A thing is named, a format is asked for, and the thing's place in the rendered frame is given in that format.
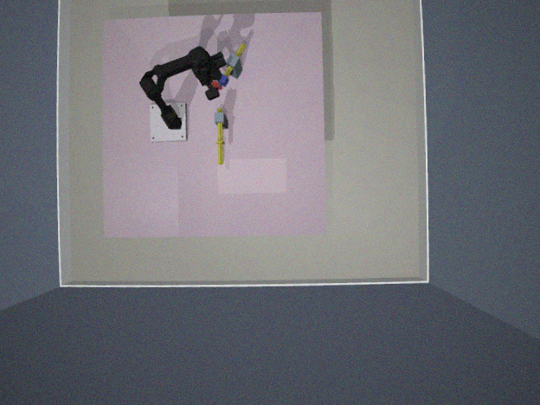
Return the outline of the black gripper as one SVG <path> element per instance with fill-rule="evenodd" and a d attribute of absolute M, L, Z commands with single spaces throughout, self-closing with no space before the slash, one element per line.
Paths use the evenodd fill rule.
<path fill-rule="evenodd" d="M 208 86 L 209 90 L 207 90 L 205 93 L 209 100 L 213 100 L 220 97 L 220 92 L 217 89 L 217 87 L 213 87 L 212 84 L 210 83 L 210 78 L 213 77 L 211 74 L 209 77 L 203 78 L 198 73 L 196 73 L 193 68 L 191 70 L 193 71 L 195 77 L 200 81 L 203 87 Z"/>

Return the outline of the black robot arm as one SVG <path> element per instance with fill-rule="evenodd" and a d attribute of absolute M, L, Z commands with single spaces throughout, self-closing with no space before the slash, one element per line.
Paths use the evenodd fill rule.
<path fill-rule="evenodd" d="M 203 47 L 198 46 L 191 49 L 184 57 L 162 65 L 156 65 L 151 71 L 145 73 L 139 85 L 144 89 L 147 98 L 155 101 L 157 106 L 160 107 L 162 120 L 167 127 L 171 130 L 181 130 L 182 119 L 178 118 L 172 106 L 170 104 L 167 105 L 162 99 L 161 92 L 164 90 L 164 83 L 167 78 L 193 68 L 203 78 L 207 78 L 211 74 L 213 77 L 210 78 L 210 83 L 213 83 L 213 80 L 221 80 L 222 73 L 219 68 L 226 65 L 227 62 L 222 52 L 210 57 L 209 53 Z M 157 76 L 156 84 L 152 80 L 154 75 Z"/>

